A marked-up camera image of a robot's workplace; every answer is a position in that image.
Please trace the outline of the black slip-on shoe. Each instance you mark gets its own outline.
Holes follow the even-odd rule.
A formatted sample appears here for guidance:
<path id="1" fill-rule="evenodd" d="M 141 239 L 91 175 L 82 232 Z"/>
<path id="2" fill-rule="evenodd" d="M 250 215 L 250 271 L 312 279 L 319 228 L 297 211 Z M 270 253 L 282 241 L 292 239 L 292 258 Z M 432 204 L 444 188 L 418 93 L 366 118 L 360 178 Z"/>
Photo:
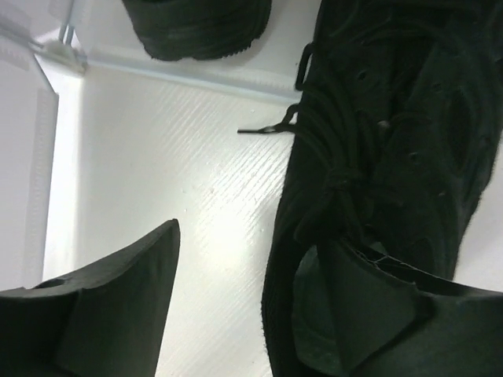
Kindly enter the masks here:
<path id="1" fill-rule="evenodd" d="M 218 60 L 241 53 L 268 24 L 270 0 L 124 1 L 134 33 L 155 60 Z"/>
<path id="2" fill-rule="evenodd" d="M 317 245 L 345 239 L 453 281 L 502 133 L 499 1 L 323 1 L 263 285 L 275 376 L 341 368 Z"/>

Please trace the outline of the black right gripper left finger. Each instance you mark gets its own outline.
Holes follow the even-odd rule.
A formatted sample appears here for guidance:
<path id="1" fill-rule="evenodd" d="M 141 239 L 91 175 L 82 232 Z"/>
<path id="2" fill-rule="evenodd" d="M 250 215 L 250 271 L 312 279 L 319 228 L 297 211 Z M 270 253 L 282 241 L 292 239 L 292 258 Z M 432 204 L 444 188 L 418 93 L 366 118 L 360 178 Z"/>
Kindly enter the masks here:
<path id="1" fill-rule="evenodd" d="M 81 269 L 3 291 L 2 375 L 155 375 L 179 249 L 172 219 Z"/>

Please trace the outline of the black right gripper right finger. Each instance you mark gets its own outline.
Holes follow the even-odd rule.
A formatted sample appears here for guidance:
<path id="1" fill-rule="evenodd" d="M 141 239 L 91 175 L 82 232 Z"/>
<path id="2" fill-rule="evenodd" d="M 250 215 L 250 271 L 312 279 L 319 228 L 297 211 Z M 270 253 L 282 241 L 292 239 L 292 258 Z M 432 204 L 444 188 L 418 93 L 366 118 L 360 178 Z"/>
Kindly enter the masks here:
<path id="1" fill-rule="evenodd" d="M 345 239 L 317 245 L 348 376 L 500 376 L 502 294 Z"/>

